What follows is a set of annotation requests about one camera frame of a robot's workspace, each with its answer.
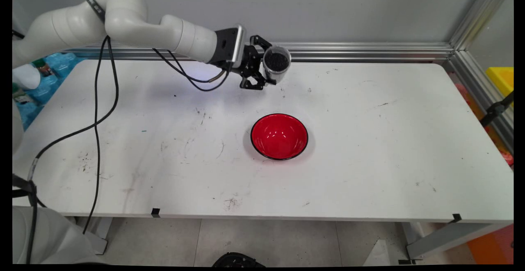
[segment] robotic arm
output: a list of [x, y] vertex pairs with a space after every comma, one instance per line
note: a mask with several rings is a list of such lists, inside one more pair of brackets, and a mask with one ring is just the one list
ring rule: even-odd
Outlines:
[[147, 17], [144, 0], [88, 0], [49, 11], [34, 20], [24, 39], [13, 41], [13, 68], [109, 35], [125, 45], [168, 49], [222, 69], [231, 65], [231, 71], [242, 77], [241, 88], [262, 90], [267, 82], [277, 83], [268, 71], [266, 78], [259, 72], [263, 55], [255, 49], [260, 45], [267, 51], [272, 45], [252, 36], [251, 45], [244, 47], [242, 26], [214, 32], [172, 15], [162, 17], [158, 25], [147, 23]]

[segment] orange object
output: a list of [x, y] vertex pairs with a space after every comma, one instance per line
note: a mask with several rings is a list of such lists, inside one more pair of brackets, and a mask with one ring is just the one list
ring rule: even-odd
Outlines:
[[[456, 84], [456, 88], [463, 96], [463, 99], [467, 102], [470, 109], [476, 116], [481, 119], [484, 116], [484, 112], [478, 107], [471, 95], [467, 92], [467, 89], [462, 84]], [[514, 158], [507, 151], [507, 148], [503, 144], [494, 129], [485, 127], [489, 137], [494, 142], [494, 145], [498, 148], [501, 156], [509, 165], [514, 165]], [[514, 224], [501, 228], [500, 230], [494, 231], [482, 237], [478, 237], [467, 243], [472, 253], [472, 257], [478, 264], [514, 264]]]
[[467, 243], [478, 264], [514, 264], [514, 224]]

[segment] table leg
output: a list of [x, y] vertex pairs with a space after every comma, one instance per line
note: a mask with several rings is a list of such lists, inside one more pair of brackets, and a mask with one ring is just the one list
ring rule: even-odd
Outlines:
[[406, 250], [411, 260], [423, 259], [432, 254], [444, 252], [507, 226], [506, 224], [449, 223], [443, 228], [420, 237], [420, 234], [414, 231], [417, 230], [416, 224], [418, 223], [403, 223], [408, 243]]
[[[84, 230], [86, 225], [87, 217], [79, 217], [77, 226], [81, 227]], [[89, 221], [88, 230], [86, 231], [86, 237], [91, 242], [95, 254], [103, 255], [105, 248], [107, 247], [107, 232], [113, 221], [112, 217], [92, 217]]]

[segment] gray wall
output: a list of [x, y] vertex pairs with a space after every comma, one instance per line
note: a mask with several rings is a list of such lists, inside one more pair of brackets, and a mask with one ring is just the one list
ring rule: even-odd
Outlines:
[[514, 67], [514, 0], [505, 0], [469, 49], [484, 71]]
[[[13, 0], [13, 25], [85, 0]], [[146, 0], [148, 20], [172, 14], [212, 30], [243, 24], [269, 41], [447, 42], [474, 0]]]

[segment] red bowl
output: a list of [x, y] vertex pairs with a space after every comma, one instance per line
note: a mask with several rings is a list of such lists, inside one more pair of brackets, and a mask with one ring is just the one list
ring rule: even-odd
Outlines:
[[308, 144], [306, 127], [287, 114], [269, 114], [257, 120], [251, 128], [251, 144], [264, 157], [291, 159]]

